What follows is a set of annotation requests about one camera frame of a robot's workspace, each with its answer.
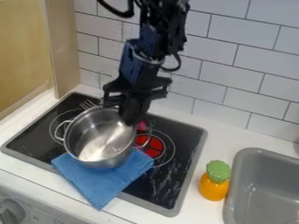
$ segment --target red burner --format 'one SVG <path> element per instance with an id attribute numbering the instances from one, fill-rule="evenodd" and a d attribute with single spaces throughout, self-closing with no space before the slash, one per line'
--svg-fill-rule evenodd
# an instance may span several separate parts
<path id="1" fill-rule="evenodd" d="M 149 139 L 148 135 L 139 135 L 136 137 L 136 144 L 144 145 L 148 139 Z M 148 154 L 150 157 L 157 158 L 164 151 L 163 142 L 161 141 L 161 139 L 155 136 L 151 136 L 149 143 L 143 148 L 143 151 L 146 154 Z"/>

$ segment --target cooking pot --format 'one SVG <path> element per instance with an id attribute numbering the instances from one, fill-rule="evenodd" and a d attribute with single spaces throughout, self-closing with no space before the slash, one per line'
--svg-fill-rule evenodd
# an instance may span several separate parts
<path id="1" fill-rule="evenodd" d="M 63 137 L 58 130 L 68 123 Z M 82 164 L 95 168 L 121 165 L 131 152 L 136 129 L 128 126 L 115 108 L 93 107 L 55 130 L 66 151 Z"/>

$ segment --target blue towel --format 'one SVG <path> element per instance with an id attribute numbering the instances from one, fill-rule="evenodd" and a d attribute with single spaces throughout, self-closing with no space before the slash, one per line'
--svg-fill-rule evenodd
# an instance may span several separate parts
<path id="1" fill-rule="evenodd" d="M 52 161 L 52 166 L 98 210 L 153 165 L 153 159 L 140 150 L 133 150 L 125 163 L 114 169 L 87 168 L 68 154 Z"/>

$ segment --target white countertop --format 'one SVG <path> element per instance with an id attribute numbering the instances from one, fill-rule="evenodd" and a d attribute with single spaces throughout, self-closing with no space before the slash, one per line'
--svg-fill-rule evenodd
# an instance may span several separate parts
<path id="1" fill-rule="evenodd" d="M 84 85 L 79 85 L 74 90 L 95 96 L 99 96 L 101 93 L 99 89 Z M 53 91 L 48 90 L 3 119 L 0 122 L 0 145 L 46 112 L 57 101 Z M 202 198 L 198 192 L 198 180 L 209 161 L 220 159 L 231 165 L 235 153 L 248 147 L 259 147 L 291 157 L 299 157 L 299 146 L 291 142 L 194 115 L 187 115 L 157 104 L 150 109 L 150 112 L 199 126 L 208 132 L 208 138 L 185 196 L 184 204 L 179 215 L 174 218 L 164 217 L 117 198 L 113 199 L 102 212 L 98 212 L 89 206 L 87 201 L 59 175 L 6 156 L 1 152 L 0 186 L 7 186 L 15 191 L 31 195 L 37 200 L 65 210 L 69 214 L 79 216 L 91 223 L 222 224 L 223 201 L 208 201 Z"/>

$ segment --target yellow bottle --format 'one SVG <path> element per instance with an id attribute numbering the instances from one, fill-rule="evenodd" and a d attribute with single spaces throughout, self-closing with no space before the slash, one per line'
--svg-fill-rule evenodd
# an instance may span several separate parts
<path id="1" fill-rule="evenodd" d="M 199 191 L 208 200 L 222 200 L 228 193 L 230 177 L 231 169 L 228 164 L 218 160 L 211 161 L 199 181 Z"/>

